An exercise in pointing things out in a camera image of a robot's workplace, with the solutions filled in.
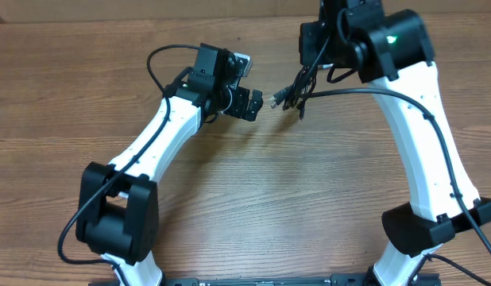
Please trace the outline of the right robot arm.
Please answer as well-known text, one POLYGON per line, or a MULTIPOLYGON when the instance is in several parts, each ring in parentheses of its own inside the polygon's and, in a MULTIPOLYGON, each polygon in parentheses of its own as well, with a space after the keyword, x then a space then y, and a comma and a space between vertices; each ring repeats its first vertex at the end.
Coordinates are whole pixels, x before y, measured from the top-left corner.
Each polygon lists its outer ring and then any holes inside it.
POLYGON ((445 115, 429 34, 413 10, 386 14, 379 1, 323 1, 300 27, 300 61, 358 74, 377 101, 404 164, 410 199, 381 217, 388 244, 357 277, 362 285, 437 285, 424 263, 456 234, 491 222, 491 199, 466 174, 445 115))

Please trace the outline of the black cable long tail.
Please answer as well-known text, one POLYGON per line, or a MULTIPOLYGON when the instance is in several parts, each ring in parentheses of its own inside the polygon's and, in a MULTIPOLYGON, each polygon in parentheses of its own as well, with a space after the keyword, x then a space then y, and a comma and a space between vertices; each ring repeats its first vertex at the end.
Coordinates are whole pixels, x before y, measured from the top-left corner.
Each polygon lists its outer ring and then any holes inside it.
POLYGON ((299 111, 300 120, 304 119, 305 105, 308 100, 308 96, 312 94, 316 86, 317 71, 312 71, 310 67, 303 67, 301 75, 296 82, 296 108, 299 111))

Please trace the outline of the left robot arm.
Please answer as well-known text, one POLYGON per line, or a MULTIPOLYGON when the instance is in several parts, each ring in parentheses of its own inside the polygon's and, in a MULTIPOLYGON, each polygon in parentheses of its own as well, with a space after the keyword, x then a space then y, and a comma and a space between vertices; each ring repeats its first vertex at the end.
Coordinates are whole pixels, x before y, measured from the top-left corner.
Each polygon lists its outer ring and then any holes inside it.
POLYGON ((161 285, 153 259, 159 230, 157 186, 183 144, 220 114, 252 122, 262 93, 240 87, 250 56, 208 44, 196 46, 192 66, 160 85, 160 107, 150 123, 108 164, 90 163, 82 174, 78 210, 66 225, 107 264, 112 285, 161 285))

